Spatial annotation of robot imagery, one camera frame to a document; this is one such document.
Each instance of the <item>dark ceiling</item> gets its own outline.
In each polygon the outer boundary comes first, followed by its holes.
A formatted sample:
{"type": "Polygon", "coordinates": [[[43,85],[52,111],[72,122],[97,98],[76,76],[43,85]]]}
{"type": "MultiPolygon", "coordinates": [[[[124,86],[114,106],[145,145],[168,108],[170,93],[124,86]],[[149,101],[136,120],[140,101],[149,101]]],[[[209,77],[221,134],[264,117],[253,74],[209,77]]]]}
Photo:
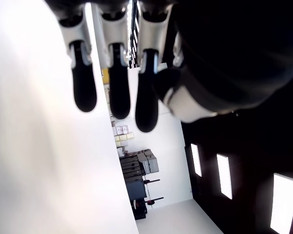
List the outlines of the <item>dark ceiling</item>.
{"type": "MultiPolygon", "coordinates": [[[[170,23],[163,57],[169,67],[175,33],[170,23]]],[[[273,174],[293,178],[293,80],[257,108],[182,126],[193,197],[214,223],[225,234],[275,234],[273,174]],[[202,177],[194,172],[191,143],[199,146],[202,177]],[[232,200],[220,190],[217,153],[229,157],[232,200]]]]}

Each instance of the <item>yellow object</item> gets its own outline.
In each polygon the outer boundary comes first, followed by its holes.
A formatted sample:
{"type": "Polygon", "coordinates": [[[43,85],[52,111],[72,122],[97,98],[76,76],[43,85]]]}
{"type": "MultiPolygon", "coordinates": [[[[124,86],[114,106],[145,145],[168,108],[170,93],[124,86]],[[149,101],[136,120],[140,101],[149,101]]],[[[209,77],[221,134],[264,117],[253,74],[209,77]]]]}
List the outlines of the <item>yellow object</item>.
{"type": "Polygon", "coordinates": [[[109,73],[108,69],[104,68],[103,70],[103,84],[109,84],[109,73]]]}
{"type": "Polygon", "coordinates": [[[127,134],[127,139],[133,139],[135,137],[134,133],[128,133],[127,134]]]}
{"type": "Polygon", "coordinates": [[[119,135],[119,140],[127,140],[127,135],[119,135]]]}

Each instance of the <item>white wall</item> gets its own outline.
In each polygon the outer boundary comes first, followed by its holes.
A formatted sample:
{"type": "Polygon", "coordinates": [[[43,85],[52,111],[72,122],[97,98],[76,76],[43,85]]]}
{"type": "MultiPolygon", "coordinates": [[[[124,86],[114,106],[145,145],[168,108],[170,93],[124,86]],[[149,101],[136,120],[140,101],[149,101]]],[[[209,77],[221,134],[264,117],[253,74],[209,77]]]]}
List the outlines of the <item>white wall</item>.
{"type": "Polygon", "coordinates": [[[44,1],[0,1],[0,234],[138,233],[90,32],[98,104],[85,114],[44,1]]]}
{"type": "Polygon", "coordinates": [[[136,222],[139,234],[222,234],[193,199],[149,210],[136,222]]]}
{"type": "Polygon", "coordinates": [[[136,126],[134,113],[138,72],[139,68],[129,69],[131,112],[127,119],[117,123],[116,126],[127,125],[129,131],[135,134],[135,138],[128,141],[129,145],[126,146],[126,150],[134,152],[151,149],[157,157],[160,171],[146,175],[146,179],[160,179],[161,181],[148,184],[148,199],[159,197],[164,197],[164,199],[157,201],[150,208],[159,208],[191,199],[191,184],[181,122],[159,101],[159,118],[154,130],[150,133],[142,133],[136,126]]]}

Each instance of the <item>ceiling light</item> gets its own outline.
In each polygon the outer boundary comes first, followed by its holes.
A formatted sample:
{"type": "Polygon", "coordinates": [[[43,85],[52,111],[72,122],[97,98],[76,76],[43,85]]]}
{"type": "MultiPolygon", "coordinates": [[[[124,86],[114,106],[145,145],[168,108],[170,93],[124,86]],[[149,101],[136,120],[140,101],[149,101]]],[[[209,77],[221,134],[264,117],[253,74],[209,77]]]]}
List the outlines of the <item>ceiling light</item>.
{"type": "Polygon", "coordinates": [[[228,198],[232,199],[229,158],[217,154],[217,162],[221,192],[228,198]]]}
{"type": "Polygon", "coordinates": [[[136,31],[133,30],[133,34],[135,35],[136,42],[138,42],[136,31]]]}
{"type": "Polygon", "coordinates": [[[270,227],[279,234],[289,234],[293,218],[293,179],[273,174],[272,221],[270,227]]]}
{"type": "Polygon", "coordinates": [[[199,151],[198,151],[197,145],[191,144],[191,150],[192,150],[195,173],[199,175],[200,177],[202,177],[200,157],[199,157],[199,151]]]}
{"type": "Polygon", "coordinates": [[[127,33],[128,38],[130,38],[131,34],[131,21],[132,21],[132,0],[129,1],[127,6],[127,33]]]}
{"type": "Polygon", "coordinates": [[[138,24],[137,18],[135,18],[135,22],[136,22],[137,31],[139,32],[139,24],[138,24]]]}
{"type": "Polygon", "coordinates": [[[141,8],[140,8],[139,1],[137,1],[137,8],[138,8],[138,13],[139,13],[139,15],[141,15],[141,8]]]}

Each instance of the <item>white floor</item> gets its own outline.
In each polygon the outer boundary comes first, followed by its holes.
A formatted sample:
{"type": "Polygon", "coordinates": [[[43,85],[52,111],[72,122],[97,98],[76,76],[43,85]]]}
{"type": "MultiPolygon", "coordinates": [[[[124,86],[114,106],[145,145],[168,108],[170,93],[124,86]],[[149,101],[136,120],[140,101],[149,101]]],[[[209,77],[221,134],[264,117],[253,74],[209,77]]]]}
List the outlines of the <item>white floor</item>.
{"type": "Polygon", "coordinates": [[[149,210],[136,223],[139,234],[222,234],[193,199],[149,210]]]}

